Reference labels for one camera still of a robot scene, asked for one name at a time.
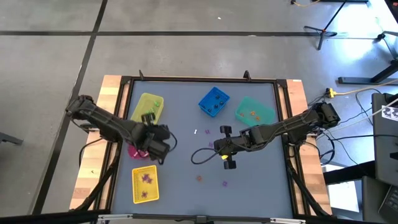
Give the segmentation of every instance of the gray floor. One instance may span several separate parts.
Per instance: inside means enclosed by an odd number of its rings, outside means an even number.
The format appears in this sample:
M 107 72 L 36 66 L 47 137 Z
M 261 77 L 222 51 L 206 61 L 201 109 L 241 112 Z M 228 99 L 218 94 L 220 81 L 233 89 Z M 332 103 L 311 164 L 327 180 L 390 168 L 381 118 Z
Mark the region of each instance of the gray floor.
M 301 8 L 289 2 L 113 0 L 100 30 L 301 32 L 305 25 L 322 28 L 340 5 Z M 92 30 L 100 5 L 101 0 L 3 0 L 0 30 Z M 103 75 L 136 75 L 139 69 L 145 75 L 204 77 L 241 77 L 249 70 L 253 77 L 302 79 L 308 100 L 327 87 L 338 92 L 362 88 L 336 84 L 336 79 L 371 77 L 388 66 L 392 55 L 386 43 L 371 39 L 391 20 L 379 8 L 385 6 L 347 4 L 330 26 L 338 38 L 327 39 L 321 51 L 315 49 L 315 37 L 97 37 L 80 93 L 96 98 Z M 25 140 L 22 146 L 0 144 L 0 216 L 28 212 L 88 39 L 0 36 L 0 131 Z M 379 89 L 398 93 L 396 87 Z M 370 95 L 360 94 L 366 108 Z M 359 113 L 353 95 L 331 102 L 342 119 Z M 335 136 L 371 132 L 371 125 L 362 122 Z M 85 140 L 84 132 L 70 126 L 44 212 L 68 209 Z M 318 144 L 322 152 L 330 148 L 325 139 Z M 372 139 L 344 144 L 356 162 L 374 158 Z M 335 162 L 353 164 L 336 147 Z

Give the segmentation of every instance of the teal tray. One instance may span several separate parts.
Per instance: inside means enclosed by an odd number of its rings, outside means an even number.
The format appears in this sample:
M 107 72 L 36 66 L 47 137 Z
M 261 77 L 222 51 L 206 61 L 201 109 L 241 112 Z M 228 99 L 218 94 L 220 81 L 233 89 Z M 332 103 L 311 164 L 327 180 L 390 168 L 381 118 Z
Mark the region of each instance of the teal tray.
M 235 117 L 248 126 L 272 124 L 275 111 L 265 107 L 257 100 L 245 96 L 235 111 Z

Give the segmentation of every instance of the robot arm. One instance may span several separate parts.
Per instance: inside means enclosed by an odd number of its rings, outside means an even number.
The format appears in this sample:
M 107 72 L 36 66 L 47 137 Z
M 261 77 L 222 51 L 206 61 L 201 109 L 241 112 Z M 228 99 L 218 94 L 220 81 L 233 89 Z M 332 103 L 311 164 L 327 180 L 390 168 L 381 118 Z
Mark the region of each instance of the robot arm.
M 240 131 L 240 136 L 231 137 L 230 126 L 221 126 L 220 131 L 226 137 L 214 142 L 214 150 L 221 156 L 227 156 L 225 169 L 235 169 L 236 161 L 232 156 L 237 152 L 258 151 L 266 147 L 276 136 L 287 133 L 289 143 L 298 144 L 307 138 L 307 134 L 317 128 L 332 128 L 340 121 L 333 106 L 329 103 L 316 103 L 310 109 L 289 119 L 271 125 L 257 125 Z
M 125 140 L 138 150 L 147 151 L 152 160 L 163 163 L 170 146 L 163 141 L 170 138 L 167 125 L 154 125 L 155 114 L 142 115 L 144 123 L 119 119 L 99 108 L 92 97 L 81 95 L 66 108 L 71 119 L 87 120 L 99 129 L 101 137 L 107 141 Z

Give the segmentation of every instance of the yellow tray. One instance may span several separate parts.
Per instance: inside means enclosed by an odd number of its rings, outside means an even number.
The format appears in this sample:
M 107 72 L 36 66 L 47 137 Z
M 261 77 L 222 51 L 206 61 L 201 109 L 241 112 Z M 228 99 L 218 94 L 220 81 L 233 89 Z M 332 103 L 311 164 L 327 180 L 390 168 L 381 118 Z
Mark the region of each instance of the yellow tray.
M 144 203 L 159 199 L 156 166 L 135 168 L 132 174 L 132 201 Z
M 153 112 L 155 114 L 154 124 L 157 124 L 162 113 L 164 105 L 164 99 L 161 96 L 143 93 L 139 98 L 138 104 L 134 112 L 132 113 L 131 119 L 133 121 L 142 122 L 141 115 Z

